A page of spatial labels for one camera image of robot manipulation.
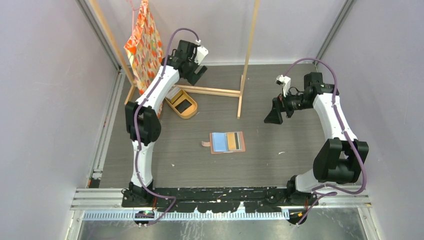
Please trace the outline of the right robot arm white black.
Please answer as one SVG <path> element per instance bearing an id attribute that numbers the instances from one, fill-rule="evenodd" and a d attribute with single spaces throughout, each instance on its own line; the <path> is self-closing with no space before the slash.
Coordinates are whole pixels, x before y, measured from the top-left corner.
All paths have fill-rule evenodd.
<path id="1" fill-rule="evenodd" d="M 272 99 L 272 108 L 264 123 L 283 123 L 282 113 L 291 118 L 295 111 L 313 109 L 320 120 L 324 144 L 313 160 L 312 169 L 287 181 L 285 198 L 291 205 L 316 197 L 316 190 L 328 186 L 356 183 L 361 176 L 369 145 L 358 140 L 350 129 L 334 84 L 325 83 L 320 72 L 304 76 L 304 89 L 291 93 L 291 78 L 276 77 L 282 92 Z"/>

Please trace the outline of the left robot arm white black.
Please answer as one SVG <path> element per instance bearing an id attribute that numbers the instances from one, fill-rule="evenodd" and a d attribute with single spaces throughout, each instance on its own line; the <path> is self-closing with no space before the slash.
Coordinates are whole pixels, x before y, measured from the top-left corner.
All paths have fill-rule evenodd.
<path id="1" fill-rule="evenodd" d="M 171 88 L 185 79 L 194 85 L 207 70 L 202 60 L 209 51 L 200 40 L 180 40 L 176 49 L 164 57 L 151 85 L 136 101 L 125 105 L 126 131 L 133 145 L 133 174 L 124 192 L 133 197 L 141 207 L 153 202 L 152 158 L 154 145 L 162 126 L 158 117 L 159 108 Z"/>

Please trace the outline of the black card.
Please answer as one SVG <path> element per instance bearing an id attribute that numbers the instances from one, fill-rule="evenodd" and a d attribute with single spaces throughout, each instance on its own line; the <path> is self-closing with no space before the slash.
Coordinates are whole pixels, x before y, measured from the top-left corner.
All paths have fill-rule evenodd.
<path id="1" fill-rule="evenodd" d="M 187 99 L 184 99 L 175 108 L 177 109 L 177 111 L 180 114 L 182 114 L 184 111 L 186 111 L 191 106 L 192 106 L 192 103 L 190 101 L 188 101 Z"/>

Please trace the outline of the gold striped credit card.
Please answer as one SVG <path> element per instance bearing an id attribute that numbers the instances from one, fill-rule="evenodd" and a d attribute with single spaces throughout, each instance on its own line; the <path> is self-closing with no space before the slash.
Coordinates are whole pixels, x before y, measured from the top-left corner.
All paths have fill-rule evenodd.
<path id="1" fill-rule="evenodd" d="M 240 151 L 242 149 L 240 132 L 227 132 L 226 142 L 229 151 Z"/>

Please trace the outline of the brown leather card holder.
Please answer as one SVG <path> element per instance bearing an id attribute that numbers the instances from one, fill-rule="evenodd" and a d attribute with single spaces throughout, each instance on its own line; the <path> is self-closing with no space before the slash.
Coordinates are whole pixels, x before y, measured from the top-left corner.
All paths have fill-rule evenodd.
<path id="1" fill-rule="evenodd" d="M 246 151 L 242 131 L 211 132 L 209 141 L 202 141 L 202 147 L 209 147 L 211 154 L 243 153 Z"/>

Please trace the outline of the orange oval tray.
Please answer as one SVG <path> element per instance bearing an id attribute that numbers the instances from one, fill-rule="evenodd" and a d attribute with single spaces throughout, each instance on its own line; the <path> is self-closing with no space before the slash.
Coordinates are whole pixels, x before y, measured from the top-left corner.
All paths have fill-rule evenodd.
<path id="1" fill-rule="evenodd" d="M 186 91 L 174 85 L 167 95 L 165 101 L 182 119 L 190 119 L 198 111 L 196 101 Z"/>

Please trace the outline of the stack of credit cards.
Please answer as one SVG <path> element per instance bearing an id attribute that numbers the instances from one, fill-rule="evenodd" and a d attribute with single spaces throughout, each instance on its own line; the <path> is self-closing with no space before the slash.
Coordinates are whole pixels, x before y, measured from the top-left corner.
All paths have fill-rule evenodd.
<path id="1" fill-rule="evenodd" d="M 177 99 L 179 97 L 180 92 L 181 92 L 181 89 L 175 85 L 168 91 L 165 97 L 169 101 L 173 102 L 174 99 Z"/>

